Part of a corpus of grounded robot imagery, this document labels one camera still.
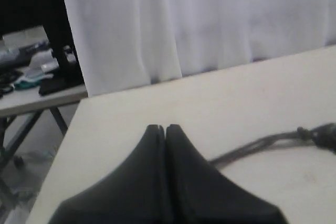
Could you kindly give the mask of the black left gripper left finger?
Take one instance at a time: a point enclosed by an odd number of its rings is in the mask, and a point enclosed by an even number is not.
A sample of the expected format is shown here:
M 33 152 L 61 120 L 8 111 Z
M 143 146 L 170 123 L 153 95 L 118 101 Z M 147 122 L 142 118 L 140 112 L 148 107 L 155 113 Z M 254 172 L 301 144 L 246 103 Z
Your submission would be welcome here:
M 49 223 L 167 223 L 164 131 L 147 126 L 131 154 L 108 176 L 63 201 Z

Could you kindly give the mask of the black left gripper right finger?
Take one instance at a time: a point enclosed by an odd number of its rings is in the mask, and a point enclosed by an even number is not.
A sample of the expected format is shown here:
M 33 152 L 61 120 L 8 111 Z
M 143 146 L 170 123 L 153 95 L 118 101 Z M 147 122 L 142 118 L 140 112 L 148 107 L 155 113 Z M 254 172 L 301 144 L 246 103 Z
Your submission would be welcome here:
M 179 125 L 166 129 L 166 163 L 175 223 L 286 223 L 281 210 L 221 174 Z

